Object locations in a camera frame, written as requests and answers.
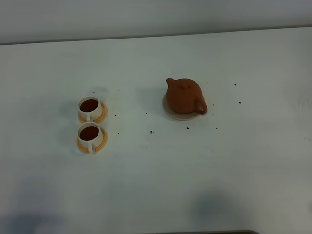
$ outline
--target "white table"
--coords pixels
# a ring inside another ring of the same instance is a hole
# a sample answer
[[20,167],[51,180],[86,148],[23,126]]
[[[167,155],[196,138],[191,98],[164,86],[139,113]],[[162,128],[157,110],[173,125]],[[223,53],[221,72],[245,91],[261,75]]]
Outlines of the white table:
[[[311,61],[312,28],[0,46],[0,233],[312,233]],[[208,114],[166,116],[168,77]],[[90,156],[93,92],[109,139]]]

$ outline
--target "tea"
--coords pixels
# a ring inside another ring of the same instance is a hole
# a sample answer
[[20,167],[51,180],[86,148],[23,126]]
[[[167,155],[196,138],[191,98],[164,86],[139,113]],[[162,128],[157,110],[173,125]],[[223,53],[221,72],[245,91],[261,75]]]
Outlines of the tea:
[[82,140],[93,140],[94,138],[96,138],[98,135],[98,128],[97,127],[86,127],[85,129],[83,129],[80,133],[80,138]]
[[84,101],[81,104],[80,109],[83,112],[91,112],[91,111],[94,111],[97,107],[98,107],[98,101],[90,99],[90,100]]

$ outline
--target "clay teapot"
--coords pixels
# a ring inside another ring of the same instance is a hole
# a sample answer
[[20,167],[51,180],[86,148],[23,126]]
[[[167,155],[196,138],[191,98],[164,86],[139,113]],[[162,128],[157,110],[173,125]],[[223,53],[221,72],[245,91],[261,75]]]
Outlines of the clay teapot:
[[180,114],[196,111],[200,114],[207,112],[207,105],[199,85],[190,79],[166,80],[168,90],[166,99],[168,106]]

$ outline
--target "teapot handle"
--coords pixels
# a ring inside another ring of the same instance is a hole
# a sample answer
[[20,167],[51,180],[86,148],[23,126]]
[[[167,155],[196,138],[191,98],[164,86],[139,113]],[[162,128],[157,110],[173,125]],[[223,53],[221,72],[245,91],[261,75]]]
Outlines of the teapot handle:
[[205,101],[202,98],[196,98],[195,99],[195,111],[200,113],[201,115],[204,115],[207,113],[207,105]]

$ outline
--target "white cup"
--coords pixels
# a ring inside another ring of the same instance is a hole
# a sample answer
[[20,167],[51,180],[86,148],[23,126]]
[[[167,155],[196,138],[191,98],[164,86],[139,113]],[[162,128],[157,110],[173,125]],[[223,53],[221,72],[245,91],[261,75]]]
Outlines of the white cup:
[[[84,112],[80,109],[82,103],[84,103],[87,100],[96,100],[98,102],[97,108],[95,108],[93,111],[90,112]],[[94,121],[95,119],[99,118],[103,113],[103,107],[101,104],[101,101],[95,97],[95,96],[87,96],[81,99],[78,103],[79,106],[79,112],[81,114],[81,117],[83,117],[87,122]]]
[[[98,128],[98,135],[95,138],[93,138],[92,140],[83,140],[80,138],[81,131],[87,127]],[[86,122],[78,128],[78,139],[79,139],[81,145],[84,148],[87,148],[89,150],[90,154],[93,154],[95,152],[95,148],[98,147],[103,142],[104,134],[103,134],[103,132],[102,132],[102,130],[98,124],[93,123],[93,122]]]

